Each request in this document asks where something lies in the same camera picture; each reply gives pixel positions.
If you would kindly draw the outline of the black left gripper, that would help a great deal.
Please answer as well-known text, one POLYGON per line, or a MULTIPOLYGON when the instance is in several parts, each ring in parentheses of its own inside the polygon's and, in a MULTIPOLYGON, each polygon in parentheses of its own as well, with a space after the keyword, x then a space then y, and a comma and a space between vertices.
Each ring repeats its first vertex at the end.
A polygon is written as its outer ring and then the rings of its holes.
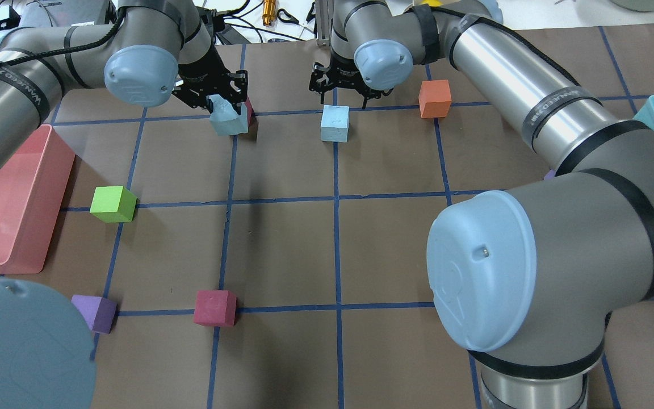
POLYGON ((231 72, 211 44, 195 62, 178 65, 179 80, 172 95, 191 108, 208 111, 208 96, 220 95, 237 108, 240 117, 249 117, 248 73, 231 72))

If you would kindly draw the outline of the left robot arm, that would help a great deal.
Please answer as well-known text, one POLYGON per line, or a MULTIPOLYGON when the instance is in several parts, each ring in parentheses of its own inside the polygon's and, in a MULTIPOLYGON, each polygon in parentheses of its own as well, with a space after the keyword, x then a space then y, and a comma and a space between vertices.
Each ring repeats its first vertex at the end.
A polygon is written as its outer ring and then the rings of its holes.
MULTIPOLYGON (((248 77, 230 72, 190 1, 122 1, 112 25, 24 28, 0 47, 0 170, 71 90, 106 87, 144 108, 171 95, 246 112, 248 77)), ((70 299, 0 274, 0 408, 88 408, 93 333, 70 299)))

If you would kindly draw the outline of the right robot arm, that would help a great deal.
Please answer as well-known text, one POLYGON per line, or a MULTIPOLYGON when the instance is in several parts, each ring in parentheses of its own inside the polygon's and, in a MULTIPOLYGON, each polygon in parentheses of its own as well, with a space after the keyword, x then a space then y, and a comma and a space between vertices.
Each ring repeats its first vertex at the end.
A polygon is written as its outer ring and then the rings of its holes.
POLYGON ((620 120, 502 25, 495 2, 335 1, 330 67, 311 90, 378 98, 446 58, 555 171, 448 206, 426 267, 449 336, 493 408, 585 408, 618 308, 654 298, 654 130, 620 120))

